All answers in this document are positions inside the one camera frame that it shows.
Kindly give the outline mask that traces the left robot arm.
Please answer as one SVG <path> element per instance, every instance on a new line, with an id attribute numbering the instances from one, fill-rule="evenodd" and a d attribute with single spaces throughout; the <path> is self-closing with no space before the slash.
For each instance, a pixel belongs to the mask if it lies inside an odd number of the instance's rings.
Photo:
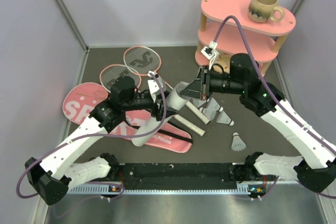
<path id="1" fill-rule="evenodd" d="M 177 112 L 173 108 L 173 92 L 167 92 L 160 84 L 160 77 L 151 75 L 149 89 L 137 92 L 131 77 L 119 77 L 110 88 L 106 99 L 98 103 L 79 127 L 49 154 L 39 159 L 30 158 L 26 163 L 29 183 L 43 201 L 51 206 L 66 193 L 97 178 L 114 180 L 119 174 L 117 160 L 110 154 L 102 154 L 92 161 L 75 164 L 75 161 L 95 142 L 111 136 L 111 132 L 126 121 L 126 112 L 148 109 L 152 115 L 129 138 L 135 146 L 143 146 L 169 118 Z"/>

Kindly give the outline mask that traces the shuttlecock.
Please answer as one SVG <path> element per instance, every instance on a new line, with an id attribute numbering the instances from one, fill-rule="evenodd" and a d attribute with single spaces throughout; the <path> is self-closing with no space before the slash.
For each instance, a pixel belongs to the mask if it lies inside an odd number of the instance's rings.
<path id="1" fill-rule="evenodd" d="M 202 113 L 209 119 L 209 120 L 213 120 L 217 114 L 217 110 L 216 109 L 203 109 Z"/>
<path id="2" fill-rule="evenodd" d="M 224 110 L 224 108 L 221 105 L 219 105 L 219 103 L 214 98 L 209 98 L 207 100 L 206 107 L 199 108 L 201 112 L 204 111 L 205 109 L 211 109 L 217 112 L 222 112 Z"/>
<path id="3" fill-rule="evenodd" d="M 220 112 L 216 119 L 216 122 L 221 124 L 227 124 L 229 126 L 234 125 L 234 121 L 226 114 L 225 111 Z"/>

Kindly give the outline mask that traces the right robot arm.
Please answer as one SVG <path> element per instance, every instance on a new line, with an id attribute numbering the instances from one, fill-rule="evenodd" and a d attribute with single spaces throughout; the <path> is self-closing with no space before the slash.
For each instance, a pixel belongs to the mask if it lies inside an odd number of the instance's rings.
<path id="1" fill-rule="evenodd" d="M 262 175 L 295 179 L 310 191 L 323 192 L 335 180 L 335 146 L 306 124 L 281 91 L 263 84 L 257 69 L 248 54 L 235 54 L 229 73 L 202 66 L 181 95 L 199 100 L 207 100 L 213 93 L 238 95 L 245 108 L 274 127 L 299 152 L 295 157 L 255 152 L 245 159 L 243 174 L 252 180 Z"/>

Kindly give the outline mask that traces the white shuttlecock tube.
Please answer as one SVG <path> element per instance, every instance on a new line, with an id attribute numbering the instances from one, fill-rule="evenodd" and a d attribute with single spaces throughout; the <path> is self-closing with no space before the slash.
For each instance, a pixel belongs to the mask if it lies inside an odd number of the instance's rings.
<path id="1" fill-rule="evenodd" d="M 132 143 L 137 146 L 143 146 L 151 137 L 153 137 L 158 130 L 175 114 L 178 114 L 179 110 L 190 100 L 190 98 L 180 95 L 180 92 L 188 85 L 187 82 L 179 82 L 175 88 L 167 95 L 166 97 L 166 117 L 159 127 L 159 124 L 162 121 L 164 107 L 163 102 L 160 103 L 160 106 L 154 111 L 154 115 L 147 119 L 140 128 L 136 131 L 136 135 L 143 135 L 152 131 L 151 134 L 132 138 Z"/>

